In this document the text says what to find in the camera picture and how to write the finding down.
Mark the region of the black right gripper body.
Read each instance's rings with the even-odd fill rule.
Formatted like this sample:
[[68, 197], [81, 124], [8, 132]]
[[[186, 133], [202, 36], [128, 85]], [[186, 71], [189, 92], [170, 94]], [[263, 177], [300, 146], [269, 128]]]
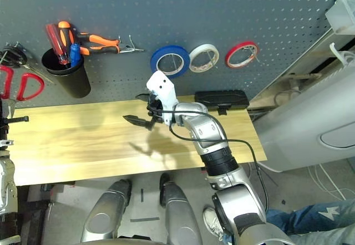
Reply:
[[152, 117], [155, 123], [164, 123], [162, 116], [163, 105], [160, 100], [156, 98], [156, 95], [148, 95], [148, 115]]

